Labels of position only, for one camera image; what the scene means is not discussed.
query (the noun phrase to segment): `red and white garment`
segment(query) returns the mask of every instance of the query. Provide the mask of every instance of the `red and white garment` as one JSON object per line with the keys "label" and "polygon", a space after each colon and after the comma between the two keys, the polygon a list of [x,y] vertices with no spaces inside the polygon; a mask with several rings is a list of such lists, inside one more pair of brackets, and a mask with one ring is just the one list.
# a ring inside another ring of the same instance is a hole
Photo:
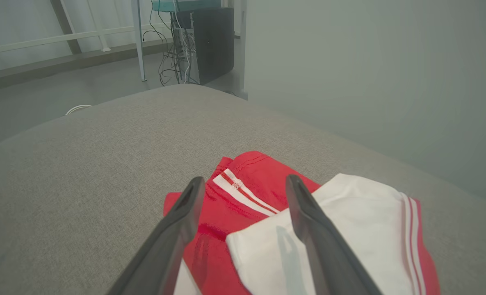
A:
{"label": "red and white garment", "polygon": [[[439,295],[423,244],[420,203],[385,184],[336,175],[313,193],[385,295]],[[284,210],[228,235],[241,282],[254,295],[315,294],[305,245]]]}
{"label": "red and white garment", "polygon": [[[285,180],[296,174],[314,192],[319,185],[288,166],[259,153],[224,157],[205,183],[205,200],[194,240],[183,259],[203,295],[250,294],[235,271],[226,236],[287,209]],[[179,198],[170,193],[164,215]]]}

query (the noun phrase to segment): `gray sofa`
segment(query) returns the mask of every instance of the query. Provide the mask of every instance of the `gray sofa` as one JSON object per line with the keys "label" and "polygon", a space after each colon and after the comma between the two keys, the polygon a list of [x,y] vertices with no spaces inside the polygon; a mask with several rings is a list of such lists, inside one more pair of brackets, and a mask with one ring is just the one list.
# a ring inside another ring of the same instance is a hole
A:
{"label": "gray sofa", "polygon": [[486,201],[333,134],[203,86],[146,91],[0,144],[0,294],[104,294],[168,192],[258,150],[318,183],[339,172],[421,200],[442,293],[486,294]]}

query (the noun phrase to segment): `white curtain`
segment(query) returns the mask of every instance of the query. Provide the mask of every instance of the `white curtain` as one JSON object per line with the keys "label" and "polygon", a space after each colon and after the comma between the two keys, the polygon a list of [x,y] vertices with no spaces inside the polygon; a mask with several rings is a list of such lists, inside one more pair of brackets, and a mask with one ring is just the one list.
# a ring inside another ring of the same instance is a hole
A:
{"label": "white curtain", "polygon": [[[95,11],[90,11],[88,1],[93,1]],[[91,13],[99,21],[103,29],[133,26],[130,0],[65,0],[68,17],[73,24],[74,32],[89,32],[96,30]],[[151,11],[150,0],[140,0],[141,22],[148,24]],[[164,22],[169,22],[169,13],[160,13]],[[154,11],[152,24],[160,24],[161,20]],[[171,39],[168,29],[159,30]],[[109,47],[134,43],[133,32],[123,32],[106,35]],[[31,41],[47,37],[63,35],[50,0],[0,0],[0,45]],[[159,39],[153,32],[145,35],[146,41]],[[82,52],[102,49],[98,37],[78,39]],[[50,43],[29,48],[0,52],[0,70],[21,66],[70,55],[67,42]]]}

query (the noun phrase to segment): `table leg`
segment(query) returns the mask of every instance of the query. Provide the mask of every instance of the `table leg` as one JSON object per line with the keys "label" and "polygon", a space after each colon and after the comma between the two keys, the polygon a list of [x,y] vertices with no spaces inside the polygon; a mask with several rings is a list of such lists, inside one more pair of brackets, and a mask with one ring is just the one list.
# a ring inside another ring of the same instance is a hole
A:
{"label": "table leg", "polygon": [[141,31],[141,11],[139,0],[132,0],[132,14],[134,17],[135,43],[137,45],[137,56],[139,58],[139,67],[141,69],[141,81],[146,81],[144,71],[143,57],[143,32]]}

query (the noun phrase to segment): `white cable on floor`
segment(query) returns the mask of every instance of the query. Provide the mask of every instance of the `white cable on floor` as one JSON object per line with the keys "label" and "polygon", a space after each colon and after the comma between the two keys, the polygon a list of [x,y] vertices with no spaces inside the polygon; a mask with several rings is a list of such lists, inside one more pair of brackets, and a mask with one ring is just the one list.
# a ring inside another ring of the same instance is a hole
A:
{"label": "white cable on floor", "polygon": [[76,107],[72,107],[66,114],[65,116],[75,112],[76,110],[79,110],[79,109],[85,109],[85,108],[89,108],[91,107],[89,104],[82,104],[80,106],[76,106]]}
{"label": "white cable on floor", "polygon": [[[177,17],[177,1],[176,0],[173,0],[173,9],[175,10],[175,14],[176,14],[177,26],[179,26],[179,28],[181,30],[183,30],[183,27],[181,27],[181,24],[179,24],[179,18]],[[185,71],[185,82],[183,84],[186,84],[186,82],[187,82],[186,73],[188,72],[188,69],[190,69],[190,60],[188,59],[188,32],[186,32],[186,30],[185,30],[185,37],[186,37],[186,41],[187,41],[185,54],[186,54],[186,61],[188,62],[188,68],[186,68],[186,71]]]}

